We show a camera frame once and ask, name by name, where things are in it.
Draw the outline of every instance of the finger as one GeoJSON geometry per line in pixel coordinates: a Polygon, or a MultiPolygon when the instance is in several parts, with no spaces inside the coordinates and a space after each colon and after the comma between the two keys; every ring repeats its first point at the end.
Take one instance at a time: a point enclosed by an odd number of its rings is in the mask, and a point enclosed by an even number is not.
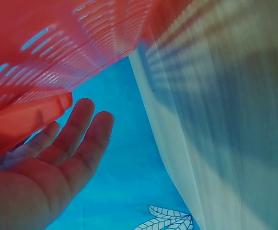
{"type": "Polygon", "coordinates": [[[21,141],[19,144],[15,145],[12,149],[10,149],[8,152],[13,152],[15,151],[18,147],[20,147],[21,145],[25,144],[25,142],[30,138],[30,136],[28,138],[26,138],[25,140],[21,141]]]}
{"type": "Polygon", "coordinates": [[[51,146],[39,154],[38,158],[57,166],[72,156],[89,126],[93,113],[93,102],[89,99],[80,99],[58,137],[51,146]]]}
{"type": "Polygon", "coordinates": [[[51,145],[60,129],[58,122],[54,121],[43,128],[26,144],[20,146],[15,152],[21,157],[35,157],[39,152],[51,145]]]}
{"type": "Polygon", "coordinates": [[[59,169],[65,176],[72,195],[75,196],[92,178],[108,146],[114,117],[107,112],[93,119],[76,153],[63,162],[59,169]]]}

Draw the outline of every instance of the blue fabric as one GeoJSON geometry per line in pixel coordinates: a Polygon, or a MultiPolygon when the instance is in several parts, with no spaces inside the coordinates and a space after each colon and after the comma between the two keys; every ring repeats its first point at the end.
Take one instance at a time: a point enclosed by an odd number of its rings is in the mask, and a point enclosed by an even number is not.
{"type": "MultiPolygon", "coordinates": [[[[48,230],[133,230],[156,218],[148,205],[188,214],[162,164],[128,58],[80,86],[73,96],[74,101],[92,99],[96,111],[111,112],[116,123],[95,177],[48,230]]],[[[64,125],[69,115],[70,110],[59,123],[64,125]]]]}

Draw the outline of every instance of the hand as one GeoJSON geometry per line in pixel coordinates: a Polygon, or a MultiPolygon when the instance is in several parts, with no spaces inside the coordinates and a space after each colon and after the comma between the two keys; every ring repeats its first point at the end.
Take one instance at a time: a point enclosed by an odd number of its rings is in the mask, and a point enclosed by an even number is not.
{"type": "Polygon", "coordinates": [[[45,229],[92,178],[114,122],[101,112],[90,124],[93,113],[93,102],[81,99],[56,139],[53,122],[0,158],[0,230],[45,229]]]}

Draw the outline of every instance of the plastic basket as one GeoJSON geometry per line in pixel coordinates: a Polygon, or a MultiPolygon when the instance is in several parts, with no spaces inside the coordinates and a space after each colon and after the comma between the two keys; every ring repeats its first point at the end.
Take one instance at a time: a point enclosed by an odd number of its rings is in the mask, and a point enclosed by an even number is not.
{"type": "Polygon", "coordinates": [[[0,155],[129,55],[158,0],[0,0],[0,155]]]}

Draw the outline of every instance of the white leaf pattern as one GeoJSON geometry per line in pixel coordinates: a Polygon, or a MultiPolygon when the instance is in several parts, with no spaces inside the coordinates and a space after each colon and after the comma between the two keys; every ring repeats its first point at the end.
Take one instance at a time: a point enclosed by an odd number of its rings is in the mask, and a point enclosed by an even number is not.
{"type": "Polygon", "coordinates": [[[193,230],[192,216],[187,213],[149,205],[149,212],[156,218],[146,221],[134,230],[193,230]]]}
{"type": "Polygon", "coordinates": [[[184,217],[174,224],[170,225],[167,230],[193,230],[191,216],[184,217]]]}
{"type": "Polygon", "coordinates": [[[150,219],[147,222],[140,224],[134,230],[161,230],[169,225],[172,225],[179,221],[181,218],[178,219],[162,219],[162,218],[155,218],[150,219]]]}
{"type": "Polygon", "coordinates": [[[149,205],[149,212],[153,216],[162,218],[162,219],[176,219],[176,218],[180,218],[180,217],[189,216],[189,214],[187,214],[187,213],[178,212],[175,210],[166,209],[166,208],[162,208],[162,207],[156,207],[156,206],[152,206],[152,205],[149,205]]]}

